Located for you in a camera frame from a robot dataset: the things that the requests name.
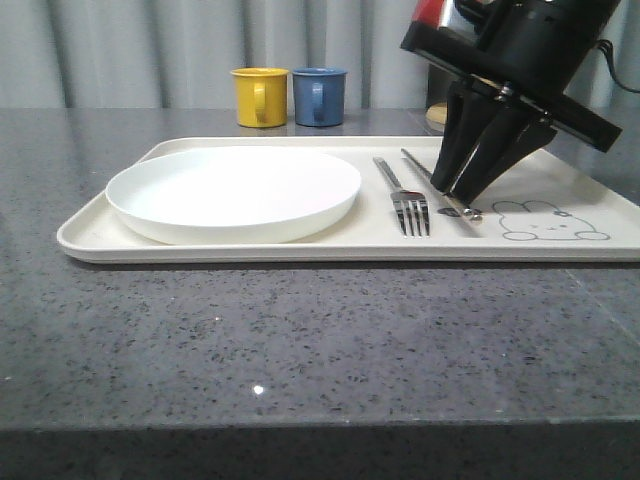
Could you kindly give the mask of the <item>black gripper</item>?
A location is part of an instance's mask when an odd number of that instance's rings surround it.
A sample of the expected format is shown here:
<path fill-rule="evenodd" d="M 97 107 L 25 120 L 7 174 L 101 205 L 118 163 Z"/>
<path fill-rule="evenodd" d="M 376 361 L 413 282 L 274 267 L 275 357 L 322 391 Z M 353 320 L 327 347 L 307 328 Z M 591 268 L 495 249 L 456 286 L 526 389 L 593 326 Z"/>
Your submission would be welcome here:
<path fill-rule="evenodd" d="M 411 20 L 402 49 L 461 77 L 506 85 L 560 129 L 606 152 L 619 127 L 567 97 L 567 85 L 615 12 L 615 1 L 456 1 L 475 38 Z M 556 130 L 540 113 L 515 105 L 488 108 L 464 81 L 447 94 L 444 137 L 431 184 L 472 203 L 491 183 Z"/>

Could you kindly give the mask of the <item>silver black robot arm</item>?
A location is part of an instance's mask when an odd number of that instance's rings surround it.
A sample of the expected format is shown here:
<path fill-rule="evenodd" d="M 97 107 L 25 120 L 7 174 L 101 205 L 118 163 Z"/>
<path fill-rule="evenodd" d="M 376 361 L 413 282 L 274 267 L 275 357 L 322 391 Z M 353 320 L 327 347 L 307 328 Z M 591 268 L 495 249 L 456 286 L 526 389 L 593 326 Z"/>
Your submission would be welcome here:
<path fill-rule="evenodd" d="M 470 203 L 560 130 L 606 152 L 621 130 L 564 91 L 615 1 L 421 1 L 402 49 L 456 79 L 431 183 Z"/>

